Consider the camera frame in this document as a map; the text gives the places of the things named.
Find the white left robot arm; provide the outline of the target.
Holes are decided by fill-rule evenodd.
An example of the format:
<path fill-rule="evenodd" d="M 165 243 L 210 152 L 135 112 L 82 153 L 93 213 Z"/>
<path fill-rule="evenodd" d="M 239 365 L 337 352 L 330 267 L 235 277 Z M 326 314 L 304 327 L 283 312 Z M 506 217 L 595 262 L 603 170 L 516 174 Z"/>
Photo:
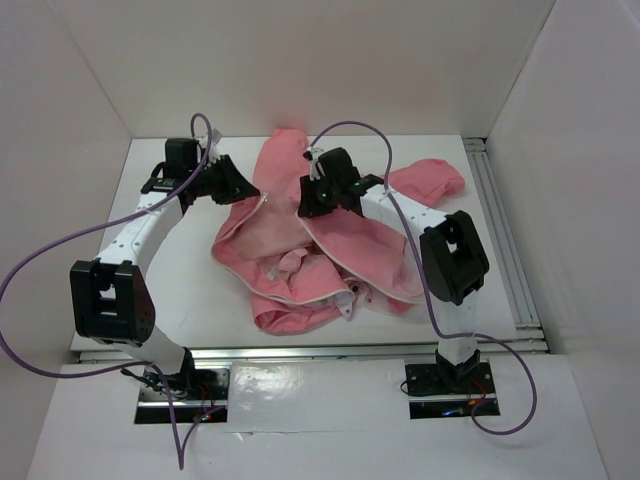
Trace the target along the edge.
<path fill-rule="evenodd" d="M 219 141 L 218 132 L 168 139 L 163 161 L 141 187 L 136 209 L 115 239 L 95 259 L 77 261 L 70 270 L 77 334 L 159 368 L 163 389 L 176 399 L 196 390 L 193 355 L 157 326 L 145 276 L 167 235 L 197 199 L 231 205 L 259 196 L 231 158 L 218 152 Z"/>

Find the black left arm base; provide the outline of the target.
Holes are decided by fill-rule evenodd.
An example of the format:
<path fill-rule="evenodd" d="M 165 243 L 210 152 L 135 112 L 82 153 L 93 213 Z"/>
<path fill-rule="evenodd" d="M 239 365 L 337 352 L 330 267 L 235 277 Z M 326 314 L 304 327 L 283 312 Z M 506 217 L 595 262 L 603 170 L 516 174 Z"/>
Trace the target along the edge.
<path fill-rule="evenodd" d="M 139 425 L 169 424 L 167 389 L 155 371 L 142 374 L 122 368 L 120 373 L 140 383 L 134 423 Z M 178 424 L 226 423 L 231 370 L 227 367 L 197 369 L 188 383 L 169 376 L 169 391 Z"/>

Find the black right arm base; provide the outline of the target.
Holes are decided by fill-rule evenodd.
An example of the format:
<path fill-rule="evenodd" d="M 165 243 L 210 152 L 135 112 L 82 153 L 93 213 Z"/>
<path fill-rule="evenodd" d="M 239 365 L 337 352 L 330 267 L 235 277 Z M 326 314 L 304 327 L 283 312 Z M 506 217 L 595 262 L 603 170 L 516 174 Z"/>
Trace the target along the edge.
<path fill-rule="evenodd" d="M 400 390 L 408 397 L 411 420 L 470 417 L 474 408 L 479 417 L 500 415 L 488 362 L 455 385 L 440 378 L 435 363 L 406 364 L 405 375 Z"/>

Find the pink zip-up jacket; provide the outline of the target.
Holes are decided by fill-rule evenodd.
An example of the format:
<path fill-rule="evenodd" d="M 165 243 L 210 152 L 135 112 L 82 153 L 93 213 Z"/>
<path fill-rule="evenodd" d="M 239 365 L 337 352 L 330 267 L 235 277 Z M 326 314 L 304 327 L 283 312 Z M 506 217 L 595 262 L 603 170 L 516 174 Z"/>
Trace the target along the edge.
<path fill-rule="evenodd" d="M 260 194 L 232 205 L 212 245 L 213 259 L 247 287 L 256 326 L 294 335 L 350 318 L 357 304 L 392 315 L 424 304 L 402 234 L 344 209 L 298 217 L 308 146 L 297 129 L 263 143 L 253 172 Z"/>

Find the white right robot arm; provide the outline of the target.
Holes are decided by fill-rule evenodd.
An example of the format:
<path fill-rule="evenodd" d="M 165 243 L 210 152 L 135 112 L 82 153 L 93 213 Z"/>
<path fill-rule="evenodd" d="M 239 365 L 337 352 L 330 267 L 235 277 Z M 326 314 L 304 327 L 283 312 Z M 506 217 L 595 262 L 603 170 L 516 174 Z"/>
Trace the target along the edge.
<path fill-rule="evenodd" d="M 448 392 L 469 383 L 480 362 L 476 339 L 479 290 L 489 261 L 469 214 L 445 214 L 392 189 L 387 177 L 362 176 L 343 148 L 303 153 L 298 214 L 317 218 L 341 208 L 404 235 L 417 264 L 434 332 L 436 379 Z"/>

